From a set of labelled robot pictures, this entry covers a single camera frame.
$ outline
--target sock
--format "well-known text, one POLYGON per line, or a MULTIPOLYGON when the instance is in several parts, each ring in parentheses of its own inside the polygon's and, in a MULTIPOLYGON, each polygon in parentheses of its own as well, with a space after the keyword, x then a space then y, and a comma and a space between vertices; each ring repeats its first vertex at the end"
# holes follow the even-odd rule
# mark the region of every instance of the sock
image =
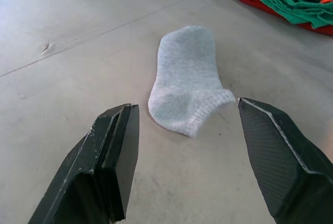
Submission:
POLYGON ((171 131, 195 136, 202 124, 235 98, 223 89, 212 33, 188 26, 161 40, 157 76, 148 101, 153 119, 171 131))
MULTIPOLYGON (((251 5, 252 7, 258 8, 266 13, 272 14, 274 16, 284 18, 279 13, 275 12, 273 9, 269 8, 267 5, 263 4, 260 0, 240 0, 242 3, 251 5)), ((310 22, 299 23, 297 24, 299 27, 302 27, 306 30, 313 31, 316 33, 333 35, 333 25, 325 25, 316 29, 313 29, 310 22)))

